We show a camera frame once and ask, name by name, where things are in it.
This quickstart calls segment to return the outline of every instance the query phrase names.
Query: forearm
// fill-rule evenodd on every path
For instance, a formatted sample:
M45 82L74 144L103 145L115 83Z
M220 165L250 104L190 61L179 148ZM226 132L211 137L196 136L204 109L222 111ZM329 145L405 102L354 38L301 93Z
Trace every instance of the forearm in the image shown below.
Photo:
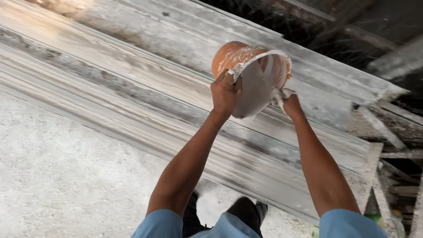
M321 144L304 115L293 118L301 165L319 216L343 208L360 212L354 195L337 163Z
M151 195L147 215L170 209L181 215L207 161L213 141L226 116L211 111L203 126L164 169Z

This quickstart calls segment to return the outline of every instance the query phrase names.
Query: person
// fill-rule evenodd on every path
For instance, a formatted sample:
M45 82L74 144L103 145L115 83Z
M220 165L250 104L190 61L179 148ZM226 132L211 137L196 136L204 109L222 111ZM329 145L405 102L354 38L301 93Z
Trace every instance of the person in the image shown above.
M210 89L213 110L164 169L150 197L146 217L133 238L263 238L260 225L267 206L255 205L246 197L236 201L212 228L202 226L197 217L198 194L194 188L217 133L241 99L242 79L233 83L233 75L224 70ZM320 237L387 238L378 224L361 215L348 183L310 127L297 95L284 99L283 108L297 131L302 169L321 218Z

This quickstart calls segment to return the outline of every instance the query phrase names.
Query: shirt sleeve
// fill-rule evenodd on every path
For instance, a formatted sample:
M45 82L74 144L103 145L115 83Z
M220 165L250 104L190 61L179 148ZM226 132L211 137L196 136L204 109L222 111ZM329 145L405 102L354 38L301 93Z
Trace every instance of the shirt sleeve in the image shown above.
M160 209L146 216L131 238L181 238L182 218L174 211Z
M325 212L320 219L319 233L320 238L388 238L372 219L345 209Z

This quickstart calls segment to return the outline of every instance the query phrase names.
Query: black pants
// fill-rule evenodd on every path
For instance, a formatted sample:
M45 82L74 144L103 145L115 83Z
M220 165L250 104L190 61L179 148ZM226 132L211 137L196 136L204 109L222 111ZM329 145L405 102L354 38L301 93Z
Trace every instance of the black pants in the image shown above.
M193 193L188 201L187 208L184 211L184 226L182 227L182 237L190 237L196 233L209 230L210 227L201 225L197 216L197 194ZM263 238L260 231L260 217L257 207L247 197L238 199L227 211L228 213L237 216L247 226L257 232Z

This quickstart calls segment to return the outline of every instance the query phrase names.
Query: blue shirt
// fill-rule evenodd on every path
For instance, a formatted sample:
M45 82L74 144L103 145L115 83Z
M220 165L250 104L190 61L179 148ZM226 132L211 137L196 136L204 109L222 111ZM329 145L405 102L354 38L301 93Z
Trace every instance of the blue shirt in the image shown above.
M139 225L132 238L181 238L182 218L175 212L160 209L150 213ZM385 231L361 214L345 209L325 212L320 219L320 238L388 238ZM260 238L260 236L230 213L222 213L211 230L201 231L192 238L234 237Z

